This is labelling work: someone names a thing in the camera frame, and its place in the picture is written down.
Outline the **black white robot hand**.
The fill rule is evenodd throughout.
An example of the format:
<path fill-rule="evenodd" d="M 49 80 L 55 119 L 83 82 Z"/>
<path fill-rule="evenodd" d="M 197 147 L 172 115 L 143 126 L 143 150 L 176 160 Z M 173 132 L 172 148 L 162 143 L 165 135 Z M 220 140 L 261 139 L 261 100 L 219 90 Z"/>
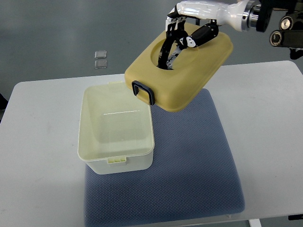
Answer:
<path fill-rule="evenodd" d="M 216 38 L 219 26 L 228 24 L 237 31 L 250 28 L 250 14 L 255 7 L 251 0 L 241 0 L 234 4 L 225 4 L 209 0 L 188 0 L 176 4 L 167 15 L 165 22 L 166 39 L 158 57 L 158 67 L 172 69 L 176 57 L 186 48 L 196 48 Z M 186 19 L 208 20 L 191 35 L 185 31 Z"/>

